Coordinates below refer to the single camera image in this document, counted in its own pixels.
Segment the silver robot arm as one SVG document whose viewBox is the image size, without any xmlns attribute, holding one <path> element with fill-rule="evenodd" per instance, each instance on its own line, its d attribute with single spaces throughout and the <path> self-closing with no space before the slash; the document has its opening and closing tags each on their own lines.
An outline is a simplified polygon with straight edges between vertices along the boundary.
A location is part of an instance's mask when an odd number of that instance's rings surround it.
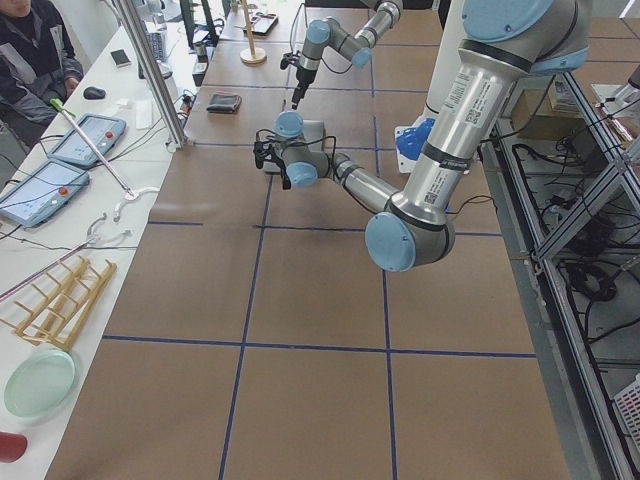
<svg viewBox="0 0 640 480">
<path fill-rule="evenodd" d="M 455 242 L 445 209 L 481 141 L 493 128 L 513 85 L 529 75 L 553 75 L 586 60 L 593 5 L 589 1 L 456 1 L 445 27 L 460 28 L 458 44 L 439 56 L 458 60 L 417 162 L 402 189 L 367 172 L 349 156 L 311 149 L 296 110 L 279 114 L 275 130 L 257 140 L 257 166 L 275 165 L 285 188 L 322 178 L 340 184 L 372 216 L 365 229 L 371 259 L 403 272 L 443 259 Z"/>
<path fill-rule="evenodd" d="M 371 60 L 372 49 L 381 37 L 400 20 L 404 10 L 402 1 L 364 1 L 375 11 L 373 17 L 355 34 L 350 34 L 333 17 L 313 20 L 306 29 L 301 51 L 284 55 L 280 67 L 296 68 L 297 86 L 294 89 L 291 107 L 296 110 L 308 88 L 315 81 L 329 47 L 357 68 L 363 68 Z"/>
</svg>

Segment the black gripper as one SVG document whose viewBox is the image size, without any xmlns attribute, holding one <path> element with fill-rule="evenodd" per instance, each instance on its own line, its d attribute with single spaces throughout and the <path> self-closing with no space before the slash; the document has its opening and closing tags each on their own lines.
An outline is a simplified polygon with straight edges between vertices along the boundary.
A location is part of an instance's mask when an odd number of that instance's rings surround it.
<svg viewBox="0 0 640 480">
<path fill-rule="evenodd" d="M 279 174 L 282 180 L 282 188 L 284 190 L 290 190 L 291 181 L 287 174 L 286 163 L 275 150 L 273 150 L 270 154 L 270 162 L 273 163 L 279 169 Z"/>
<path fill-rule="evenodd" d="M 304 99 L 307 89 L 313 83 L 313 71 L 305 68 L 298 68 L 296 72 L 296 79 L 298 81 L 298 85 L 292 95 L 291 108 L 298 108 L 298 105 Z"/>
</svg>

